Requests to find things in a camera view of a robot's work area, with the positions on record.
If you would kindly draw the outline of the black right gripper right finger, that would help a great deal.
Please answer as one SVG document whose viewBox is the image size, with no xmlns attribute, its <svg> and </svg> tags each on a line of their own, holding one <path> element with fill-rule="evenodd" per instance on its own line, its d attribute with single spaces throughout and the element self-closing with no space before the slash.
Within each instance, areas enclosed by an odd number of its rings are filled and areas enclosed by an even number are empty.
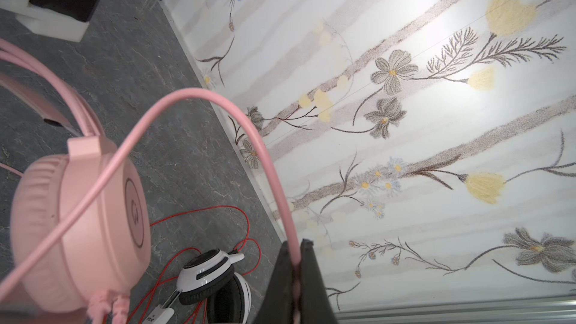
<svg viewBox="0 0 576 324">
<path fill-rule="evenodd" d="M 299 311 L 303 324 L 337 324 L 323 283 L 320 267 L 314 253 L 314 243 L 301 242 Z"/>
</svg>

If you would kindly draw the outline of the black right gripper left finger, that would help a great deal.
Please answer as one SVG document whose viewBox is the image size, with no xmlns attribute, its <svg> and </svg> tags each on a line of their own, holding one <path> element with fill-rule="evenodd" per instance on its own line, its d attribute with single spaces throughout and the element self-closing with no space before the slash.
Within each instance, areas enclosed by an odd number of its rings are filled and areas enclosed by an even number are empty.
<svg viewBox="0 0 576 324">
<path fill-rule="evenodd" d="M 294 322 L 293 265 L 288 243 L 280 246 L 264 300 L 255 324 L 291 324 Z"/>
</svg>

